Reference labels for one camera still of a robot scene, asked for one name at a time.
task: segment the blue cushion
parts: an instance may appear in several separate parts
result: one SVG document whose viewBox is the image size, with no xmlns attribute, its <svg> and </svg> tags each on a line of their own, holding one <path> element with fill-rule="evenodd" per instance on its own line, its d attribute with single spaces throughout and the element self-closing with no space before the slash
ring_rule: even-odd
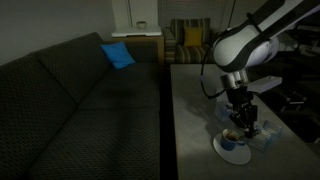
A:
<svg viewBox="0 0 320 180">
<path fill-rule="evenodd" d="M 101 45 L 101 48 L 116 69 L 121 69 L 135 63 L 124 42 L 104 44 Z"/>
</svg>

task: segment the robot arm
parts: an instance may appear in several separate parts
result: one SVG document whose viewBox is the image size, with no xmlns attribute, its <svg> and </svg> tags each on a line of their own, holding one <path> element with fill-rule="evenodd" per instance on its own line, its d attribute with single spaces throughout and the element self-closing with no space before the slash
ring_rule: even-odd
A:
<svg viewBox="0 0 320 180">
<path fill-rule="evenodd" d="M 213 45 L 217 66 L 228 100 L 233 105 L 230 119 L 248 138 L 256 133 L 258 107 L 251 104 L 253 93 L 245 68 L 272 59 L 279 47 L 277 35 L 300 19 L 318 11 L 320 0 L 269 0 L 241 25 L 226 30 Z"/>
</svg>

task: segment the dark gray sofa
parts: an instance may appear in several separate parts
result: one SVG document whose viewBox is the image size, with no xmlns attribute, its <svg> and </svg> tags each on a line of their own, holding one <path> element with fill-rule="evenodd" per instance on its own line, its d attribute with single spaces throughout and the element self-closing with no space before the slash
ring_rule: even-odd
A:
<svg viewBox="0 0 320 180">
<path fill-rule="evenodd" d="M 91 33 L 0 67 L 0 179 L 159 179 L 156 43 L 116 70 Z"/>
</svg>

